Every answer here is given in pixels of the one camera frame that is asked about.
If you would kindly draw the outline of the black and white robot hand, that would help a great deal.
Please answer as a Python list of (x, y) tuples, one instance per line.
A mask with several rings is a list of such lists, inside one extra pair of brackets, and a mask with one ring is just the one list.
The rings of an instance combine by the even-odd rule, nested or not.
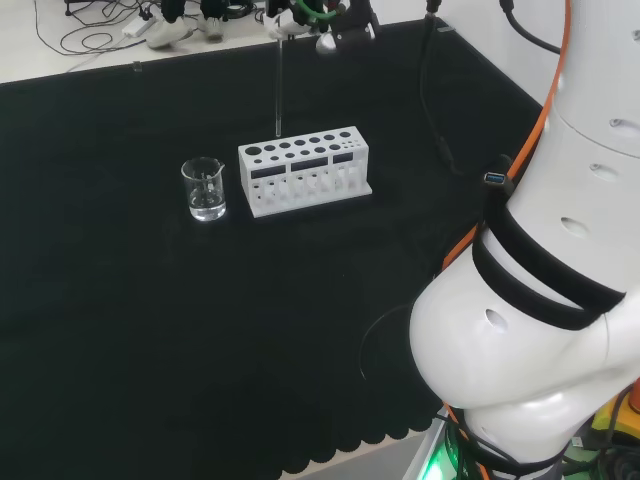
[(330, 55), (372, 42), (378, 21), (369, 1), (266, 1), (263, 17), (276, 40), (316, 37), (316, 51)]

